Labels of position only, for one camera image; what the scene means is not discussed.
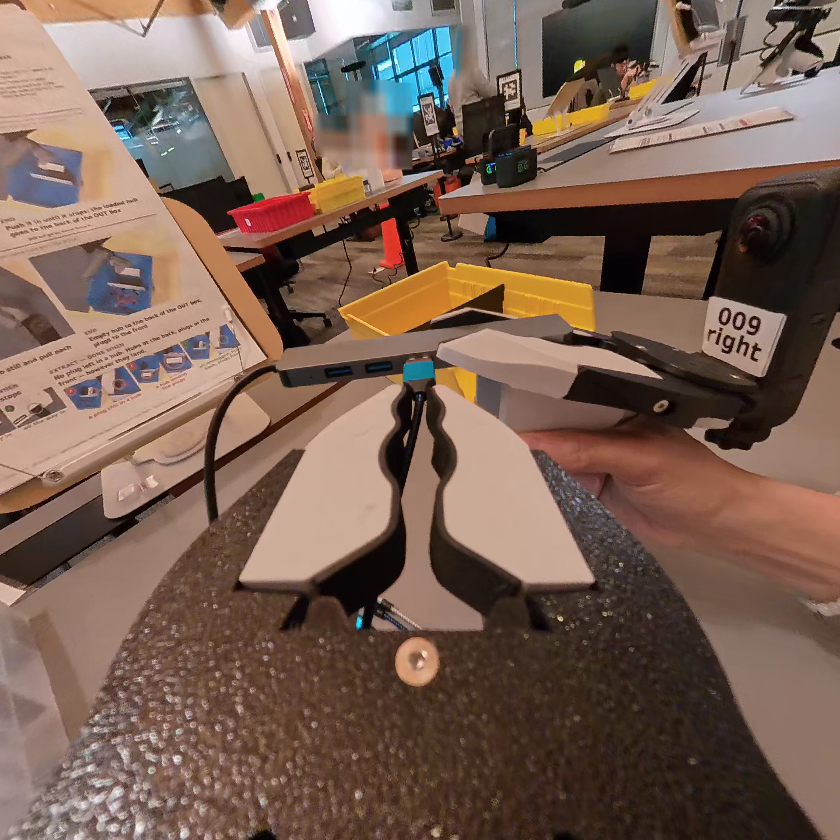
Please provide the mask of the yellow plastic bin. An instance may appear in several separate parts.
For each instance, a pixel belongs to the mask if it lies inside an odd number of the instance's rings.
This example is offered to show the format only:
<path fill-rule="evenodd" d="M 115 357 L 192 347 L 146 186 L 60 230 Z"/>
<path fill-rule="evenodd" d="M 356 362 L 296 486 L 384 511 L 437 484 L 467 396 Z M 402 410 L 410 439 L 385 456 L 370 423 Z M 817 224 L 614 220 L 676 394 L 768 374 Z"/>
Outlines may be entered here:
<path fill-rule="evenodd" d="M 508 316 L 558 314 L 575 328 L 595 329 L 594 291 L 587 284 L 445 262 L 348 303 L 339 314 L 359 340 L 407 333 L 500 284 Z"/>

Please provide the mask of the dark wall screen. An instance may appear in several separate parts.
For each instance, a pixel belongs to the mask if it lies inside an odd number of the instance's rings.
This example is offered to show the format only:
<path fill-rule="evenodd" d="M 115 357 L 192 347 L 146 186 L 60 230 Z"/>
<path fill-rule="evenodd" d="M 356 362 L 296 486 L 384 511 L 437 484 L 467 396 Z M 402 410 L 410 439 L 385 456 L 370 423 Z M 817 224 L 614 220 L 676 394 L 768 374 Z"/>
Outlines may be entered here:
<path fill-rule="evenodd" d="M 579 71 L 584 78 L 622 60 L 649 62 L 656 1 L 591 1 L 562 5 L 541 19 L 542 94 L 553 97 Z M 583 66 L 576 70 L 576 63 Z"/>

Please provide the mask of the red plastic bin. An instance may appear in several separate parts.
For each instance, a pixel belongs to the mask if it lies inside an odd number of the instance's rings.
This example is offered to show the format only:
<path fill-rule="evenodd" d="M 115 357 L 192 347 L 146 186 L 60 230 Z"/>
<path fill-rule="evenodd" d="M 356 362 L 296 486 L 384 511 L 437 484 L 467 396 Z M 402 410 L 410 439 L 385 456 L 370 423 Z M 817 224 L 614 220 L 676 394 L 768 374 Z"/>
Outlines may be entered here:
<path fill-rule="evenodd" d="M 246 235 L 271 234 L 314 218 L 307 192 L 265 198 L 227 211 L 238 230 Z"/>

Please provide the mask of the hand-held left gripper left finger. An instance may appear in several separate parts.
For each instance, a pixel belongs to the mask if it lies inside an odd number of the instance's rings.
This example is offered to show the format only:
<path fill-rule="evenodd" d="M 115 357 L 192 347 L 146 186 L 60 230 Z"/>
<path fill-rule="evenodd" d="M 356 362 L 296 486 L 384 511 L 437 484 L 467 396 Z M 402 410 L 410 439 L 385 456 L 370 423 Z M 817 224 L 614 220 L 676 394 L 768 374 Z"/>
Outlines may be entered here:
<path fill-rule="evenodd" d="M 241 571 L 248 590 L 372 603 L 401 574 L 408 388 L 388 385 L 305 447 Z"/>

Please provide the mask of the large black USB hub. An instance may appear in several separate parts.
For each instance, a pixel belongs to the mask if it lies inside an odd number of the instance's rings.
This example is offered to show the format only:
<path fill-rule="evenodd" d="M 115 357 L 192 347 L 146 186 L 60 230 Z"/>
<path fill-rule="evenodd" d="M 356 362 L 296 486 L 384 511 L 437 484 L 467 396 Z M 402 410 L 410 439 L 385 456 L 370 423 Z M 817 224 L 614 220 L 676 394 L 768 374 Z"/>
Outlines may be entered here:
<path fill-rule="evenodd" d="M 495 286 L 467 303 L 431 319 L 428 328 L 463 328 L 507 320 L 509 316 L 503 312 L 505 291 L 504 284 Z"/>

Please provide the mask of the long paper strip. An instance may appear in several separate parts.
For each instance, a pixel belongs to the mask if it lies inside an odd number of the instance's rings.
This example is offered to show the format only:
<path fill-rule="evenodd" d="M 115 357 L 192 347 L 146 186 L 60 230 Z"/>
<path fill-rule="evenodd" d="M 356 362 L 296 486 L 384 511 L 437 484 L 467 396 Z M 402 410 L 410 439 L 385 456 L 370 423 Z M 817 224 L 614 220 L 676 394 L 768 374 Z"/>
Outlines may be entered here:
<path fill-rule="evenodd" d="M 797 116 L 785 108 L 768 108 L 751 112 L 738 117 L 730 117 L 716 121 L 707 121 L 688 127 L 662 129 L 645 135 L 626 135 L 614 140 L 610 146 L 611 154 L 656 148 L 662 145 L 688 142 L 691 140 L 717 137 L 725 133 L 762 128 L 777 123 L 795 121 Z"/>

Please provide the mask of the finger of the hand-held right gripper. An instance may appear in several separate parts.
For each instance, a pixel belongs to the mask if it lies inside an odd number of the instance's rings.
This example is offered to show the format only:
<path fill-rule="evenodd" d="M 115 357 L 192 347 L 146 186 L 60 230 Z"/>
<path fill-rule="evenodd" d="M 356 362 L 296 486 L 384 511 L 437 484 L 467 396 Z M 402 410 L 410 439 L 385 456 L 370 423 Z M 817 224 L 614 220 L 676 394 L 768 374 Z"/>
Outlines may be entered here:
<path fill-rule="evenodd" d="M 552 398 L 566 397 L 584 367 L 639 375 L 643 382 L 662 380 L 656 371 L 609 350 L 490 329 L 440 344 L 437 358 L 488 380 Z"/>

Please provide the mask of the grey usb hub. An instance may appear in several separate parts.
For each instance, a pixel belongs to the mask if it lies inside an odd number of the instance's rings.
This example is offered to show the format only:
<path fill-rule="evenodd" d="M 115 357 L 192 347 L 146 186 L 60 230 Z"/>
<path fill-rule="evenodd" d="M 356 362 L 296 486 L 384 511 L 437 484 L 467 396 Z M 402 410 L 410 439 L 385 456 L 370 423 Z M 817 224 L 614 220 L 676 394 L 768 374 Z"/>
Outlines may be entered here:
<path fill-rule="evenodd" d="M 335 340 L 284 350 L 274 366 L 287 388 L 388 376 L 401 380 L 405 363 L 412 360 L 430 359 L 435 369 L 449 367 L 449 362 L 438 359 L 439 346 L 484 329 L 523 338 L 553 339 L 570 333 L 573 327 L 561 316 L 549 314 L 400 333 L 377 339 Z"/>

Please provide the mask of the person's right hand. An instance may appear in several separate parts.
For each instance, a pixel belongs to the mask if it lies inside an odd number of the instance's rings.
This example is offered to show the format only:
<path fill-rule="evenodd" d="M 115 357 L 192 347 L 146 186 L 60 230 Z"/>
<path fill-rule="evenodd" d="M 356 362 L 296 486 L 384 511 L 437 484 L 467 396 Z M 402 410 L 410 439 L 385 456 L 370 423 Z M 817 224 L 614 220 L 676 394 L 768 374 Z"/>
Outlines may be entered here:
<path fill-rule="evenodd" d="M 839 596 L 839 499 L 753 474 L 680 429 L 521 434 L 639 541 L 715 555 L 824 604 Z"/>

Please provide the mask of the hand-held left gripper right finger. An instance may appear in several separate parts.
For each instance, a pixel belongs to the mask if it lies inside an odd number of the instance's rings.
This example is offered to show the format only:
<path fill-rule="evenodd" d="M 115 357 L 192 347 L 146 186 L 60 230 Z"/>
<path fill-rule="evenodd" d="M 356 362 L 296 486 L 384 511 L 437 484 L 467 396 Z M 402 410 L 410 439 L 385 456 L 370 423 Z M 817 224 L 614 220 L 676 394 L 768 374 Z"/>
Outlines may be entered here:
<path fill-rule="evenodd" d="M 426 394 L 437 581 L 483 617 L 506 599 L 591 589 L 593 572 L 524 441 L 447 387 Z"/>

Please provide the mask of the printed instruction sheet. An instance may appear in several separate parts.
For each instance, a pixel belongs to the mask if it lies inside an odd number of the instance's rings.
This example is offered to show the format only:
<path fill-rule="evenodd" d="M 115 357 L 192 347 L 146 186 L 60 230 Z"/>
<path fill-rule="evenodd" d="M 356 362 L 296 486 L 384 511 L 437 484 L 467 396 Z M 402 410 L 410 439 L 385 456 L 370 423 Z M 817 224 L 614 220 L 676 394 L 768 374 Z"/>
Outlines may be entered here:
<path fill-rule="evenodd" d="M 1 54 L 5 494 L 266 357 L 36 16 Z"/>

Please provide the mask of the black loudspeaker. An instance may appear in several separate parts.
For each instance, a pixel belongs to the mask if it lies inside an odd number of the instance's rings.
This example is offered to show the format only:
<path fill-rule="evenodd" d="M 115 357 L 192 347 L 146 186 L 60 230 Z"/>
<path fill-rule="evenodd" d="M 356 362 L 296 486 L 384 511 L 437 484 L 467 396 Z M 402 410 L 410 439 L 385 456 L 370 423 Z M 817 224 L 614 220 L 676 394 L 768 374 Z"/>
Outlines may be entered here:
<path fill-rule="evenodd" d="M 288 40 L 303 40 L 316 33 L 308 0 L 280 1 L 277 8 Z"/>

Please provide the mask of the small yellow bin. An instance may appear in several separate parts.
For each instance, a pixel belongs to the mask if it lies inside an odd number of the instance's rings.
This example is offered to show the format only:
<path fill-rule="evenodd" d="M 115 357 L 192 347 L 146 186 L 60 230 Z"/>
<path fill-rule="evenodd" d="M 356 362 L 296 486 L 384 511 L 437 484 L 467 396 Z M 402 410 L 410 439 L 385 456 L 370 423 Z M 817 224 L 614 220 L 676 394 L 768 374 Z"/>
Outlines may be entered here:
<path fill-rule="evenodd" d="M 365 181 L 360 175 L 337 175 L 308 190 L 316 214 L 330 214 L 366 198 Z"/>

